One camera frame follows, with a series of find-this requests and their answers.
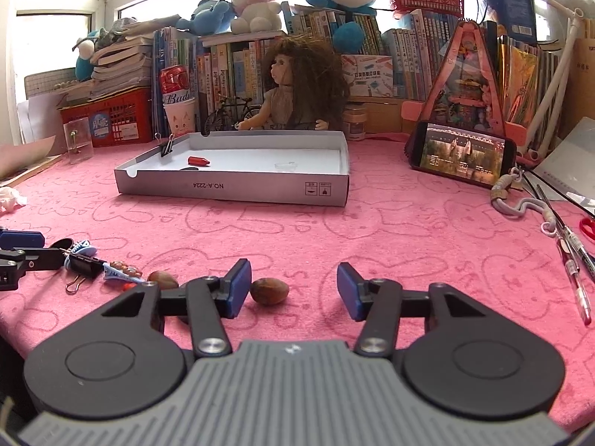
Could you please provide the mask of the large black binder clip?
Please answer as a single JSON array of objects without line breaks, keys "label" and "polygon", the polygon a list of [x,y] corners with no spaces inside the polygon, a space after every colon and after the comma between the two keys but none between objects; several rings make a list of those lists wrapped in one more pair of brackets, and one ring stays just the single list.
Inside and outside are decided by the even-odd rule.
[{"label": "large black binder clip", "polygon": [[67,268],[75,273],[75,278],[67,283],[65,292],[75,295],[85,281],[94,281],[104,272],[104,261],[81,254],[70,254]]}]

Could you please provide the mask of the blue bear hair clip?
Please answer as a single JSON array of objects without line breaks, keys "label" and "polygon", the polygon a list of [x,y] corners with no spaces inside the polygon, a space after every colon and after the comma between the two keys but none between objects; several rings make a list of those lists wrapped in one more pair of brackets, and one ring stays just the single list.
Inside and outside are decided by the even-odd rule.
[{"label": "blue bear hair clip", "polygon": [[72,255],[82,255],[85,257],[94,257],[97,254],[97,248],[89,240],[78,240],[68,248],[65,254],[65,268],[71,268]]},{"label": "blue bear hair clip", "polygon": [[106,280],[117,280],[125,283],[142,284],[142,271],[139,268],[121,261],[104,262],[104,277]]}]

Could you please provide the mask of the brown nut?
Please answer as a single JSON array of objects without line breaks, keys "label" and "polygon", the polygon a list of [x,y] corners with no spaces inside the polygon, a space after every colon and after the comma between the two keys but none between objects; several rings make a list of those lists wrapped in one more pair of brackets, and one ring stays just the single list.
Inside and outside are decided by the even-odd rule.
[{"label": "brown nut", "polygon": [[252,299],[264,306],[275,306],[282,303],[289,295],[289,285],[275,278],[261,278],[250,286]]},{"label": "brown nut", "polygon": [[147,281],[156,285],[160,290],[170,290],[180,287],[177,279],[166,271],[151,272],[147,277]]}]

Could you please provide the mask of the crumpled white tissue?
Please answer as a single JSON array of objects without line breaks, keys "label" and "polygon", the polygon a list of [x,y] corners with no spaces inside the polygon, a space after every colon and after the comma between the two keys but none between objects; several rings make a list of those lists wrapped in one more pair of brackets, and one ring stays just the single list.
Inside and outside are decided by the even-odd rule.
[{"label": "crumpled white tissue", "polygon": [[27,197],[19,193],[18,190],[9,186],[0,188],[0,210],[1,213],[13,213],[17,207],[27,205]]}]

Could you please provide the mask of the open book at left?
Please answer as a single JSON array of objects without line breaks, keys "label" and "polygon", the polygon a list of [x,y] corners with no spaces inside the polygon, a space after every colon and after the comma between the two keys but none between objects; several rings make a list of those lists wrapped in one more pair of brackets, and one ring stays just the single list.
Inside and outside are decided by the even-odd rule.
[{"label": "open book at left", "polygon": [[51,154],[55,137],[32,143],[1,146],[1,186],[14,187],[61,160]]}]

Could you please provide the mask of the grey cardboard box lid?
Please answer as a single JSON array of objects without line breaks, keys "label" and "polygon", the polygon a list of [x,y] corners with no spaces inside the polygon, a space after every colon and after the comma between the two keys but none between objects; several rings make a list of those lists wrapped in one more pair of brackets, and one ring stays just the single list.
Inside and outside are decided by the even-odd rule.
[{"label": "grey cardboard box lid", "polygon": [[[199,171],[190,156],[210,161]],[[226,131],[173,141],[164,157],[154,147],[114,169],[122,194],[250,201],[251,203],[346,205],[349,152],[338,131]]]}]

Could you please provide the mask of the red plastic basket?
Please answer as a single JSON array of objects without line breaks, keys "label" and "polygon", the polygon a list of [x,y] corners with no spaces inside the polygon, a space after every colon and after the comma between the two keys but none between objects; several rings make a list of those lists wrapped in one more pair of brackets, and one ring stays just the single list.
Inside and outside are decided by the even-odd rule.
[{"label": "red plastic basket", "polygon": [[62,106],[62,123],[87,118],[96,148],[148,143],[151,132],[151,91],[132,88],[95,101]]}]

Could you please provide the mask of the miniature black bicycle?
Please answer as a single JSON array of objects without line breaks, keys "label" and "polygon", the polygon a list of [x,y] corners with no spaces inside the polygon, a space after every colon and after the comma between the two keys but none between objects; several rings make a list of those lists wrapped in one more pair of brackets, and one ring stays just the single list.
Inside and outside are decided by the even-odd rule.
[{"label": "miniature black bicycle", "polygon": [[251,98],[223,98],[217,110],[201,123],[201,133],[208,136],[213,132],[235,131],[236,125],[258,114],[260,106]]}]

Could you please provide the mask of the smartphone playing video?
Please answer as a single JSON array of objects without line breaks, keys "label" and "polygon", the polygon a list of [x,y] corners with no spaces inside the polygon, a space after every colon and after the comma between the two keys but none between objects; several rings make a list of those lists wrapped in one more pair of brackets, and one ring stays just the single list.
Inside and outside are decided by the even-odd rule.
[{"label": "smartphone playing video", "polygon": [[404,153],[415,170],[492,187],[515,164],[507,138],[429,122],[417,123]]}]

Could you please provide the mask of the small glass jar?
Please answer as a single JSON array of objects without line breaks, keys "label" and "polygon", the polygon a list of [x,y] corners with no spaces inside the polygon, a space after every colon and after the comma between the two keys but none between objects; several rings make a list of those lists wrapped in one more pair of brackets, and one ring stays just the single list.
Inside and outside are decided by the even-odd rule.
[{"label": "small glass jar", "polygon": [[367,120],[368,113],[363,104],[347,104],[343,112],[343,130],[346,138],[351,141],[363,140]]}]

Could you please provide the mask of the white cat paper cup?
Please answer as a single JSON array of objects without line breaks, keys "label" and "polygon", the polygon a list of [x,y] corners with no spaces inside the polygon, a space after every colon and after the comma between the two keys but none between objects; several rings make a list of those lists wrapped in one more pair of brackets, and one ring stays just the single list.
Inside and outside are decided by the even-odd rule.
[{"label": "white cat paper cup", "polygon": [[166,104],[164,110],[173,137],[194,133],[194,98]]}]

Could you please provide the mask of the blue white penguin plush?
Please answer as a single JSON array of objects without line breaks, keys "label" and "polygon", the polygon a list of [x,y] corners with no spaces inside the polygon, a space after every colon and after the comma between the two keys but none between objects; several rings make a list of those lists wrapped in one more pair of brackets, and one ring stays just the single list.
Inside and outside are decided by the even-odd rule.
[{"label": "blue white penguin plush", "polygon": [[78,51],[79,54],[75,63],[75,78],[78,82],[86,82],[91,78],[94,69],[91,58],[96,51],[97,42],[104,34],[104,28],[91,31],[86,37],[80,38],[73,46],[72,51]]}]

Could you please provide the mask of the row of upright books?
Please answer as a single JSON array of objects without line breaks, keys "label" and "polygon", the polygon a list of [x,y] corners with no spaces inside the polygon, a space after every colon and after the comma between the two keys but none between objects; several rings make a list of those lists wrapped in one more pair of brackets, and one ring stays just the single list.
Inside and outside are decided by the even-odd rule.
[{"label": "row of upright books", "polygon": [[[338,130],[343,111],[351,97],[345,79],[341,54],[327,41],[310,35],[287,35],[277,22],[258,17],[256,32],[227,32],[227,27],[241,25],[231,3],[225,0],[202,0],[190,20],[178,18],[171,29],[175,36],[186,38],[191,45],[218,36],[223,44],[258,43],[271,39],[272,44],[261,58],[250,59],[244,68],[252,71],[263,90],[248,98],[260,105],[269,102],[272,90],[286,88],[289,96],[278,106],[286,118],[275,120],[282,129],[317,128],[326,123]],[[151,67],[152,125],[155,132],[181,135],[198,126],[197,104],[192,89],[190,65],[168,65],[159,60],[159,31],[153,35]]]}]

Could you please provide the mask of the small blue bear plush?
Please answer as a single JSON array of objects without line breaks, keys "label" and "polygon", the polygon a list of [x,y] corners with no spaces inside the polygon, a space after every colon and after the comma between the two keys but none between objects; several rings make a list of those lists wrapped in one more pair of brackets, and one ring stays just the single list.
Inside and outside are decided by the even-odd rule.
[{"label": "small blue bear plush", "polygon": [[236,13],[226,0],[202,0],[190,19],[180,18],[176,29],[187,31],[195,36],[209,36],[226,32]]}]

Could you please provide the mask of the pink white bunny plush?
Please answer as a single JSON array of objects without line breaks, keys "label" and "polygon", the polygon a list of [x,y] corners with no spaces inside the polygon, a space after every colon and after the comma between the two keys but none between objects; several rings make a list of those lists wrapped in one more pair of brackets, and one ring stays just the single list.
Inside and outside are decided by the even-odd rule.
[{"label": "pink white bunny plush", "polygon": [[230,28],[234,34],[276,31],[282,29],[276,0],[231,0],[236,17]]}]

